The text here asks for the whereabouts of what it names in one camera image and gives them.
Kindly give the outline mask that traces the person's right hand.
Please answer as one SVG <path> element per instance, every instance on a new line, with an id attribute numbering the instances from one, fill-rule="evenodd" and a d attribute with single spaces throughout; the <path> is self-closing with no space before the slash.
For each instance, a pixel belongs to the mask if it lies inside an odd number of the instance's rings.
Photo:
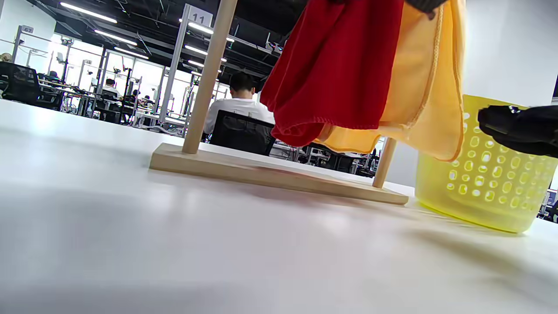
<path id="1" fill-rule="evenodd" d="M 558 157 L 558 108 L 488 106 L 477 115 L 480 130 L 496 143 L 516 152 Z"/>

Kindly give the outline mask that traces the person's left hand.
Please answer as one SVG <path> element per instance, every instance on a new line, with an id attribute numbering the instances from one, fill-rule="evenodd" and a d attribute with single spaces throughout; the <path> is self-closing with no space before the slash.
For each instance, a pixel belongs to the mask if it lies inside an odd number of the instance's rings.
<path id="1" fill-rule="evenodd" d="M 434 20 L 437 10 L 448 2 L 448 0 L 405 0 L 405 2 L 416 10 L 426 14 L 429 20 Z"/>

